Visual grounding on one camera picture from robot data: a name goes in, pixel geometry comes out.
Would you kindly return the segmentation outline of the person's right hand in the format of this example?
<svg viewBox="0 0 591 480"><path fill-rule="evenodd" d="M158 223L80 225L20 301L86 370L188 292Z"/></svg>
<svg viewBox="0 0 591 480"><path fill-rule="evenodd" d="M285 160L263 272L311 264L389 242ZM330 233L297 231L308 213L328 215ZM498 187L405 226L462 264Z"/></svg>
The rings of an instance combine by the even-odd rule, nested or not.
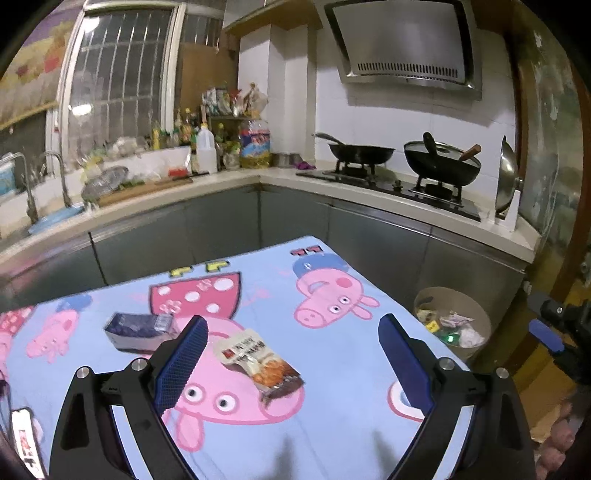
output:
<svg viewBox="0 0 591 480"><path fill-rule="evenodd" d="M582 420L574 413L574 405L565 400L559 411L558 419L551 427L549 437L539 449L536 461L536 478L545 480L550 473L556 472L566 459L567 451L573 446Z"/></svg>

